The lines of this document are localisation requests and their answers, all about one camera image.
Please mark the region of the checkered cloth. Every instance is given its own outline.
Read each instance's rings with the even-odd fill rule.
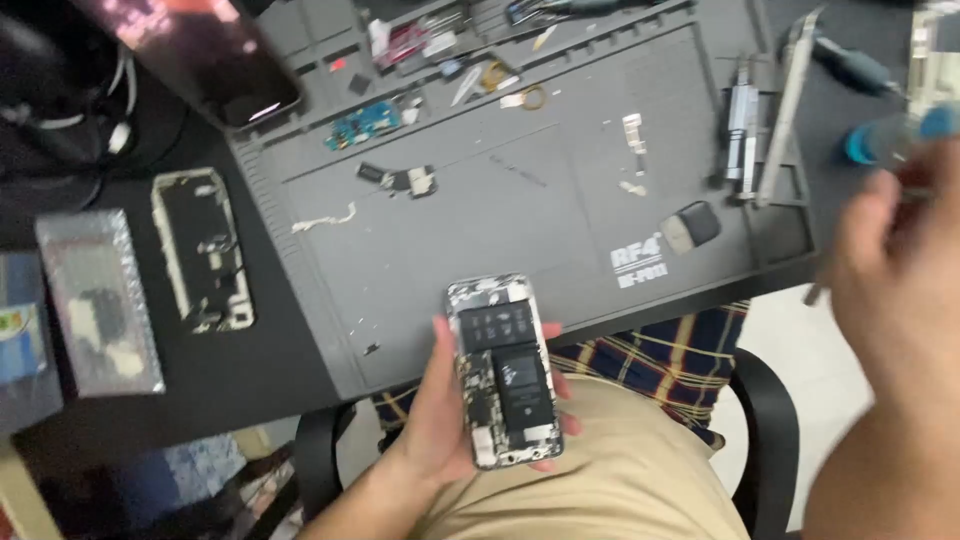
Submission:
[[[550,350],[550,361],[566,373],[612,380],[654,400],[714,450],[723,436],[710,431],[710,413],[730,382],[733,350],[749,302],[714,307],[633,331]],[[417,386],[373,397],[380,427],[392,442],[406,422]]]

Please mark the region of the black chair armrest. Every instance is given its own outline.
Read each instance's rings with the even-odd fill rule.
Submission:
[[[797,486],[800,425],[797,410],[777,374],[753,353],[737,349],[730,387],[743,405],[750,446],[733,494],[750,537],[781,540]]]
[[[353,405],[344,405],[315,410],[300,417],[294,438],[294,467],[305,523],[344,491],[337,471],[337,440],[355,415]]]

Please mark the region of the circuit board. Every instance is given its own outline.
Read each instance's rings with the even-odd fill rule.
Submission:
[[[343,150],[375,136],[387,134],[401,126],[400,113],[390,100],[378,101],[333,121],[330,136],[324,145],[330,150]]]
[[[457,375],[476,467],[493,470],[560,455],[557,395],[526,277],[453,283],[446,290],[446,313],[457,337]]]

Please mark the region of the opened smartphone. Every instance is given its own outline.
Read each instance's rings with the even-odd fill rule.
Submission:
[[[474,465],[489,471],[562,454],[550,358],[527,278],[452,283],[446,315],[457,342]]]
[[[224,130],[300,100],[256,23],[229,0],[73,0],[181,98]]]

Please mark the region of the black phone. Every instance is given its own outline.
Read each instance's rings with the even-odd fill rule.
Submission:
[[[240,130],[295,105],[293,74],[229,0],[73,0],[210,122]]]

